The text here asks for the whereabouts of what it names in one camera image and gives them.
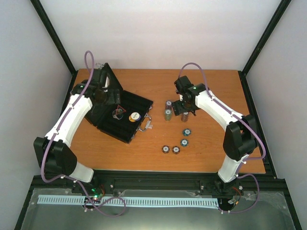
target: black case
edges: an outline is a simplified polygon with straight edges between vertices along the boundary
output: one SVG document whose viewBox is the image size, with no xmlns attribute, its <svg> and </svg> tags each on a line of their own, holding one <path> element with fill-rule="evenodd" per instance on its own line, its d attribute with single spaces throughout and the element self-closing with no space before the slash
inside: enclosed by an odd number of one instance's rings
<svg viewBox="0 0 307 230">
<path fill-rule="evenodd" d="M 125 143 L 130 143 L 144 120 L 146 113 L 149 112 L 154 102 L 129 91 L 123 90 L 114 72 L 107 63 L 102 69 L 94 70 L 92 80 L 105 82 L 106 77 L 109 78 L 108 89 L 119 89 L 119 105 L 126 110 L 126 112 L 123 113 L 123 118 L 117 120 L 112 115 L 113 111 L 118 107 L 117 104 L 95 105 L 86 114 L 85 118 L 100 131 Z M 129 120 L 129 116 L 133 112 L 139 113 L 141 115 L 141 119 L 131 122 Z"/>
</svg>

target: white backdrop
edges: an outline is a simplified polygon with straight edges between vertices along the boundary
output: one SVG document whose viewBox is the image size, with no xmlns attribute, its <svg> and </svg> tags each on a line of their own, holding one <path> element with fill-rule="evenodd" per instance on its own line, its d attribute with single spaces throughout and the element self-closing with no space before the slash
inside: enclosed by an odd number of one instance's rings
<svg viewBox="0 0 307 230">
<path fill-rule="evenodd" d="M 71 74 L 29 0 L 2 1 L 0 31 L 0 230 L 12 230 L 39 174 L 33 142 L 57 121 Z"/>
<path fill-rule="evenodd" d="M 247 75 L 278 177 L 307 229 L 307 1 L 292 1 Z"/>
<path fill-rule="evenodd" d="M 280 0 L 41 0 L 75 68 L 242 70 Z"/>
</svg>

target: black metal frame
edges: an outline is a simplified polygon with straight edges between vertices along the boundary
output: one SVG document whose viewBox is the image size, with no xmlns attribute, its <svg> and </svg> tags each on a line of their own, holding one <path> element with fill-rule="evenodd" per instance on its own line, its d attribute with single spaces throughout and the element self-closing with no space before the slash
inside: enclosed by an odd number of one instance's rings
<svg viewBox="0 0 307 230">
<path fill-rule="evenodd" d="M 62 109 L 63 111 L 67 105 L 67 101 L 70 96 L 70 91 L 72 90 L 78 71 L 75 70 L 72 62 L 70 61 L 40 1 L 31 0 L 31 2 L 34 8 L 36 9 L 39 17 L 41 18 L 44 26 L 46 27 L 48 33 L 50 34 L 50 37 L 52 38 L 57 49 L 59 50 L 64 62 L 66 63 L 68 69 L 72 74 L 70 87 L 63 104 L 63 109 Z M 263 161 L 266 174 L 255 175 L 259 182 L 260 189 L 261 191 L 280 191 L 284 193 L 295 228 L 299 230 L 302 228 L 299 223 L 292 199 L 290 197 L 287 184 L 284 179 L 277 179 L 272 159 L 267 148 L 267 143 L 259 122 L 258 114 L 246 79 L 249 70 L 251 69 L 256 58 L 260 54 L 266 41 L 269 39 L 271 33 L 273 32 L 274 28 L 276 27 L 278 21 L 282 17 L 283 13 L 285 12 L 290 2 L 291 0 L 281 0 L 267 28 L 265 29 L 263 35 L 261 36 L 249 60 L 247 61 L 244 69 L 242 71 L 238 71 L 238 74 L 241 80 L 242 89 L 245 95 L 249 112 L 256 118 L 257 130 L 260 135 L 260 138 L 263 140 L 263 143 L 267 151 L 267 156 Z M 200 191 L 201 183 L 203 181 L 211 180 L 211 178 L 215 176 L 214 173 L 178 173 L 178 172 L 166 173 L 166 172 L 97 171 L 97 173 L 98 173 L 97 175 L 100 178 L 103 178 L 105 180 L 105 184 L 113 185 L 113 188 L 111 188 L 110 186 L 106 186 L 106 188 L 108 188 L 106 192 L 113 194 L 115 194 L 116 191 L 125 190 L 125 189 L 153 190 L 158 188 L 160 190 L 167 189 L 167 190 Z M 50 178 L 52 176 L 54 175 L 51 174 L 46 175 L 46 177 Z M 244 179 L 241 179 L 240 182 L 246 191 L 248 190 L 255 191 L 257 189 L 255 182 L 252 178 L 245 177 Z M 18 230 L 22 226 L 22 222 L 24 220 L 26 210 L 29 205 L 29 201 L 34 188 L 72 188 L 72 187 L 73 183 L 69 180 L 56 180 L 50 184 L 45 184 L 40 176 L 34 176 L 15 229 Z"/>
</svg>

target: robotic arm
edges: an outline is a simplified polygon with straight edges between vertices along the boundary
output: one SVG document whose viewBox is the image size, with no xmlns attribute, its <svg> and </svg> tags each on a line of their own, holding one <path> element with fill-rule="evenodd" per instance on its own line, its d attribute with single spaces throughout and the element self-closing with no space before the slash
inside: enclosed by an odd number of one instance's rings
<svg viewBox="0 0 307 230">
<path fill-rule="evenodd" d="M 255 119 L 251 115 L 243 116 L 220 101 L 212 91 L 206 91 L 204 84 L 194 86 L 187 76 L 175 81 L 180 100 L 173 102 L 175 115 L 202 109 L 216 120 L 225 131 L 223 148 L 226 153 L 223 165 L 218 171 L 221 183 L 229 183 L 236 178 L 240 165 L 257 147 L 256 139 L 235 117 L 244 120 L 256 130 Z M 216 185 L 222 191 L 223 185 Z"/>
<path fill-rule="evenodd" d="M 72 138 L 82 119 L 93 106 L 119 104 L 120 93 L 119 89 L 109 89 L 108 77 L 102 76 L 99 80 L 91 80 L 86 91 L 80 97 L 86 83 L 87 80 L 84 80 L 73 88 L 68 105 L 61 117 L 44 138 L 37 137 L 35 139 L 34 149 L 39 166 L 42 167 L 47 144 L 56 134 L 48 151 L 45 169 L 89 183 L 93 178 L 94 171 L 77 161 L 77 157 L 70 150 Z"/>
</svg>

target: orange wooden surface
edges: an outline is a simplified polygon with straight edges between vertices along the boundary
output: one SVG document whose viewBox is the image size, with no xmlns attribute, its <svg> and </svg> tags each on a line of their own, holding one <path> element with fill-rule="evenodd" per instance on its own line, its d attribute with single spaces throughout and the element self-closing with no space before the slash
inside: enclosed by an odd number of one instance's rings
<svg viewBox="0 0 307 230">
<path fill-rule="evenodd" d="M 213 93 L 234 110 L 247 115 L 248 108 L 237 71 L 206 70 L 208 84 Z M 78 161 L 94 169 L 175 171 L 175 172 L 217 172 L 222 166 L 224 131 L 208 114 L 196 111 L 185 123 L 180 116 L 165 121 L 166 100 L 177 100 L 174 81 L 179 70 L 166 69 L 114 69 L 122 87 L 153 100 L 150 110 L 153 128 L 146 132 L 138 131 L 130 144 L 112 138 L 85 119 L 81 122 L 73 138 L 71 149 Z M 194 84 L 203 82 L 199 70 L 185 70 Z M 87 79 L 87 70 L 79 70 L 76 84 Z M 182 130 L 190 128 L 187 138 L 189 145 L 180 147 L 178 155 L 162 153 L 163 145 L 180 146 Z M 260 156 L 257 148 L 252 157 Z M 262 161 L 249 161 L 241 169 L 242 173 L 265 173 Z"/>
</svg>

